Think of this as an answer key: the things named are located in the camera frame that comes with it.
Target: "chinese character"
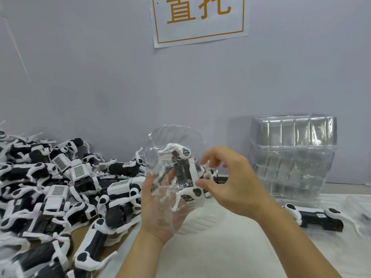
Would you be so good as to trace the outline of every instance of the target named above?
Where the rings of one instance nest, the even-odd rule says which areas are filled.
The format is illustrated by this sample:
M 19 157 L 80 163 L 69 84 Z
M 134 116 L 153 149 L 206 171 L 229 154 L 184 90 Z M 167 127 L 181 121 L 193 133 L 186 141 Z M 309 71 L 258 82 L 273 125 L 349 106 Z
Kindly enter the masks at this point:
M 167 23 L 175 23 L 187 20 L 194 20 L 195 17 L 191 17 L 190 9 L 189 9 L 189 1 L 183 0 L 166 0 L 166 3 L 177 2 L 175 4 L 171 4 L 171 21 Z
M 199 5 L 198 7 L 201 9 L 202 7 L 204 7 L 204 15 L 201 17 L 201 19 L 205 19 L 207 18 L 207 3 L 208 2 L 214 2 L 214 1 L 218 1 L 218 14 L 222 15 L 222 14 L 229 14 L 230 11 L 231 11 L 231 7 L 228 6 L 227 10 L 226 11 L 222 11 L 221 8 L 220 8 L 220 0 L 204 0 L 204 2 Z

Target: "hand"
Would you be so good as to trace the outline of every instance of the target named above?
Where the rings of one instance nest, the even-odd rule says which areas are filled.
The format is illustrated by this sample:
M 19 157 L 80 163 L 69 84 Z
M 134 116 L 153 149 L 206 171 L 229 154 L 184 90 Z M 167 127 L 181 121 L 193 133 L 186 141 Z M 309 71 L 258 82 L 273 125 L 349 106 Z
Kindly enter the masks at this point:
M 196 184 L 208 190 L 226 209 L 258 221 L 262 212 L 268 212 L 272 205 L 276 205 L 244 156 L 228 147 L 214 147 L 205 152 L 200 164 L 207 161 L 211 168 L 224 162 L 223 167 L 229 169 L 228 181 L 218 185 L 213 180 L 199 179 Z
M 160 188 L 167 186 L 175 177 L 175 170 L 172 169 L 162 181 Z M 163 244 L 166 244 L 181 227 L 187 215 L 191 212 L 186 207 L 177 212 L 172 212 L 170 206 L 163 207 L 160 199 L 165 195 L 165 189 L 155 196 L 152 195 L 153 176 L 147 173 L 146 180 L 142 186 L 142 230 L 155 235 Z

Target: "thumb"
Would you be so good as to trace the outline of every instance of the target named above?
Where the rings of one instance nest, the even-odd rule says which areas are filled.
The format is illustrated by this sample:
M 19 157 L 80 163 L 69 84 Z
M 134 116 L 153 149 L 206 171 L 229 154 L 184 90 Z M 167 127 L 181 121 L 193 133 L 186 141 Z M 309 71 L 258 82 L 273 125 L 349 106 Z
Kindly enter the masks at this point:
M 199 179 L 196 181 L 196 185 L 209 191 L 213 196 L 217 196 L 220 192 L 220 186 L 212 179 Z
M 143 182 L 142 185 L 142 200 L 144 202 L 150 201 L 152 197 L 152 184 L 153 176 L 151 173 L 147 173 L 146 180 Z

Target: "person's left hand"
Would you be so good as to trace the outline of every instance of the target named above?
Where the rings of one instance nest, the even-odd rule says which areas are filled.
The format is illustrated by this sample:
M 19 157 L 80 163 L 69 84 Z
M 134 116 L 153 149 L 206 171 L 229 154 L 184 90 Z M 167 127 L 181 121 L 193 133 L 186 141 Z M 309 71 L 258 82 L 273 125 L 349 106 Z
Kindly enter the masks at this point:
M 175 177 L 175 170 L 172 169 L 162 181 L 161 186 L 167 186 Z M 172 212 L 170 207 L 160 207 L 160 199 L 164 197 L 165 190 L 160 189 L 160 193 L 152 195 L 153 177 L 151 173 L 147 173 L 146 180 L 142 186 L 142 230 L 155 235 L 163 244 L 166 244 L 181 227 L 187 215 L 192 211 L 187 207 L 181 208 L 177 212 Z M 172 226 L 168 223 L 166 228 L 166 220 L 164 217 L 171 214 Z

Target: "perforated grille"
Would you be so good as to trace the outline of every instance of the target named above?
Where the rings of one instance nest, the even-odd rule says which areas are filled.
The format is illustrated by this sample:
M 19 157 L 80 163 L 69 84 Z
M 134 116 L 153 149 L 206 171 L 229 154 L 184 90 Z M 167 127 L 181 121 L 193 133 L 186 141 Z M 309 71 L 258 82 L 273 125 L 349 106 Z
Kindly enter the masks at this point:
M 82 165 L 78 166 L 77 168 L 74 168 L 75 170 L 75 175 L 76 177 L 80 177 L 80 176 L 83 176 L 85 173 L 84 173 L 84 168 L 82 167 Z
M 62 159 L 57 157 L 54 159 L 55 164 L 60 168 L 60 170 L 64 170 L 67 166 L 63 163 Z
M 119 182 L 113 183 L 111 185 L 111 187 L 118 186 L 118 185 L 121 185 L 121 184 L 125 184 L 125 183 L 128 183 L 128 182 L 129 182 L 129 179 L 126 179 L 124 181 L 119 181 Z
M 52 196 L 62 196 L 63 195 L 63 192 L 65 191 L 65 186 L 55 186 L 54 187 L 54 191 L 52 193 Z

